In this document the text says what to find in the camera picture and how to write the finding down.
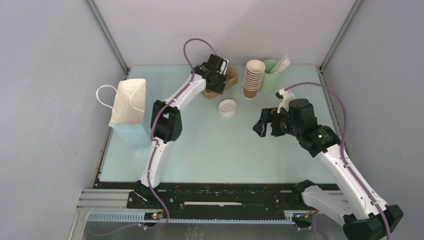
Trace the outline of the white paper bag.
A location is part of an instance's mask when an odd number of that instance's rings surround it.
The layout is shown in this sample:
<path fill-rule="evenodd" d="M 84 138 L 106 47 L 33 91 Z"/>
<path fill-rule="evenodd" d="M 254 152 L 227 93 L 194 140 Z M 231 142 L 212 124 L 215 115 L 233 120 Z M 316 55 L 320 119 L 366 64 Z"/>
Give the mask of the white paper bag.
<path fill-rule="evenodd" d="M 115 91 L 113 105 L 104 103 L 99 97 L 102 88 Z M 102 85 L 96 90 L 99 103 L 111 109 L 109 126 L 130 148 L 139 149 L 151 142 L 142 126 L 146 111 L 147 81 L 144 78 L 122 80 L 117 87 Z"/>

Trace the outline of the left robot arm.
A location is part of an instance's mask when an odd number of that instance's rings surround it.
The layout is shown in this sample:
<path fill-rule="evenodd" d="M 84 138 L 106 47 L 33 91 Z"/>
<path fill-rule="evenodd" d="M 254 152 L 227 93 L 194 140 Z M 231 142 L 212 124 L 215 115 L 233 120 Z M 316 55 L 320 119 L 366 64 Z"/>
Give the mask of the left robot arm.
<path fill-rule="evenodd" d="M 134 192 L 145 208 L 153 208 L 158 202 L 155 188 L 161 182 L 167 157 L 167 147 L 175 142 L 183 130 L 181 111 L 202 91 L 222 94 L 229 81 L 229 61 L 211 54 L 206 62 L 191 69 L 187 81 L 169 98 L 156 100 L 152 107 L 152 146 L 148 163 L 137 182 Z"/>

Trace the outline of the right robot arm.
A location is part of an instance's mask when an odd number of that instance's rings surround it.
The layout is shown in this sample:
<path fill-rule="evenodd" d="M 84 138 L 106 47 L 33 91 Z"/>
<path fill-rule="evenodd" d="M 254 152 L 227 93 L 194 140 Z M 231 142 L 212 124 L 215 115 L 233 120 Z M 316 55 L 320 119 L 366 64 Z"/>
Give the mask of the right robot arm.
<path fill-rule="evenodd" d="M 333 198 L 310 180 L 295 185 L 291 204 L 297 209 L 312 207 L 337 222 L 349 240 L 380 240 L 391 233 L 404 216 L 401 208 L 389 205 L 366 182 L 348 159 L 336 133 L 318 124 L 313 105 L 305 98 L 282 101 L 278 108 L 263 108 L 253 131 L 296 137 L 299 145 L 328 171 L 342 191 L 346 202 Z"/>

